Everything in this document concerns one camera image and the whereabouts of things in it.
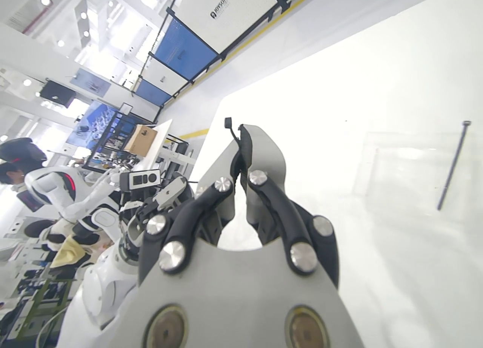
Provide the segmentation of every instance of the metal bolt head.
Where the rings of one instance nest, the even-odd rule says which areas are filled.
[[[170,241],[159,254],[159,267],[163,271],[171,271],[181,265],[186,256],[186,248],[179,241]]]
[[[318,264],[317,254],[314,248],[308,243],[294,243],[290,248],[290,259],[292,264],[304,273],[310,273],[315,270]]]
[[[227,192],[231,188],[231,181],[228,178],[221,177],[215,181],[214,187],[220,193]]]
[[[334,227],[332,226],[331,221],[329,221],[326,217],[322,217],[321,215],[317,215],[314,217],[314,228],[319,233],[320,236],[324,236],[327,238],[331,236],[334,232]]]
[[[260,171],[259,169],[256,169],[255,171],[252,171],[250,175],[248,176],[250,179],[250,182],[256,186],[261,186],[265,182],[267,182],[267,174],[265,174],[263,171]]]
[[[146,224],[146,232],[150,235],[161,233],[166,226],[166,217],[164,215],[155,215]]]

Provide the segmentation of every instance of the yellow floor line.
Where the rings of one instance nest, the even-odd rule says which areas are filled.
[[[210,129],[200,129],[200,131],[195,131],[190,134],[182,135],[180,136],[181,139],[190,139],[190,138],[196,138],[197,136],[203,136],[208,133]]]
[[[289,13],[291,13],[295,8],[299,7],[305,1],[307,1],[307,0],[297,0],[296,2],[292,3],[290,5],[290,8],[288,8],[283,14],[278,15],[277,17],[275,17],[274,19],[272,19],[270,23],[268,23],[266,26],[264,26],[262,29],[260,29],[256,34],[254,34],[248,40],[246,40],[245,42],[243,42],[240,46],[236,47],[232,52],[230,52],[230,54],[228,54],[228,56],[226,57],[226,59],[223,62],[217,64],[216,66],[213,66],[212,69],[208,70],[207,73],[205,73],[203,76],[201,76],[200,78],[198,78],[195,81],[195,84],[193,84],[192,86],[186,88],[183,92],[181,92],[176,97],[176,99],[173,102],[167,104],[164,107],[164,109],[166,109],[167,107],[171,106],[174,102],[176,102],[176,100],[178,100],[179,98],[181,98],[184,94],[186,94],[187,92],[189,92],[192,88],[194,88],[199,83],[201,83],[202,81],[204,81],[207,77],[209,77],[217,69],[219,69],[219,67],[224,66],[228,62],[228,60],[230,60],[231,58],[233,58],[238,52],[242,51],[244,48],[246,48],[248,45],[250,45],[253,41],[255,41],[258,37],[260,37],[268,29],[270,29],[274,24],[276,24],[283,17],[286,17]],[[186,135],[180,136],[180,138],[181,139],[194,138],[196,136],[206,135],[207,133],[208,133],[208,129],[202,129],[200,131],[192,132],[191,134],[186,134]]]

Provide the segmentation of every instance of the poster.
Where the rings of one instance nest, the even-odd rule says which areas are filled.
[[[111,86],[108,81],[88,72],[85,69],[79,69],[77,74],[71,79],[71,84],[79,88],[103,98],[106,95],[107,90]]]

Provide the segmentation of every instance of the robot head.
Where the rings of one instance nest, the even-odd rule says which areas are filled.
[[[0,159],[15,164],[26,173],[42,167],[47,156],[31,138],[17,138],[0,145]]]

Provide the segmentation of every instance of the metal rack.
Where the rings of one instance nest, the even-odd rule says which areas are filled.
[[[124,151],[124,148],[136,125],[147,123],[138,117],[116,111],[82,168],[104,173],[114,164],[136,161],[137,157]]]

